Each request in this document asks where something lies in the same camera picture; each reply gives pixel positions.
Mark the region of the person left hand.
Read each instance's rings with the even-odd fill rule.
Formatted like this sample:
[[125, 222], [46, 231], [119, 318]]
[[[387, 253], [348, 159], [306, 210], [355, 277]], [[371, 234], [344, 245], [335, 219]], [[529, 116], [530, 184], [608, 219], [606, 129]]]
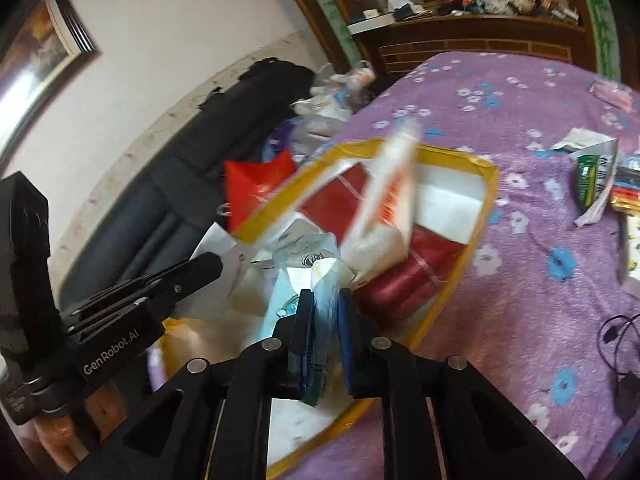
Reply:
[[63, 416], [41, 414], [35, 418], [34, 424], [44, 449], [68, 474], [126, 417], [124, 398], [114, 382], [108, 382], [77, 410]]

